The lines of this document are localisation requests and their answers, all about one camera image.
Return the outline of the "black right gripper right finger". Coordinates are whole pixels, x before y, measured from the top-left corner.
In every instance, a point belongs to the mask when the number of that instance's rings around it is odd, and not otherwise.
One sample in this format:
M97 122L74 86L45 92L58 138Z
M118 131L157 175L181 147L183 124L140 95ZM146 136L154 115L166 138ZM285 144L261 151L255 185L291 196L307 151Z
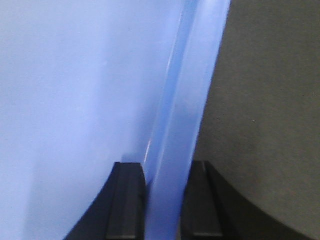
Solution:
M306 240L263 212L208 161L193 161L180 215L183 240Z

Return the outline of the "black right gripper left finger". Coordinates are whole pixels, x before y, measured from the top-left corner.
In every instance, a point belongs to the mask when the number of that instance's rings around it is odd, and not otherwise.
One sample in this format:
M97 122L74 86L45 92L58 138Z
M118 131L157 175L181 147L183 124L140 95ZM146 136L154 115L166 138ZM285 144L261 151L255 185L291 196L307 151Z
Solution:
M67 240L143 240L146 182L140 163L116 162L102 190Z

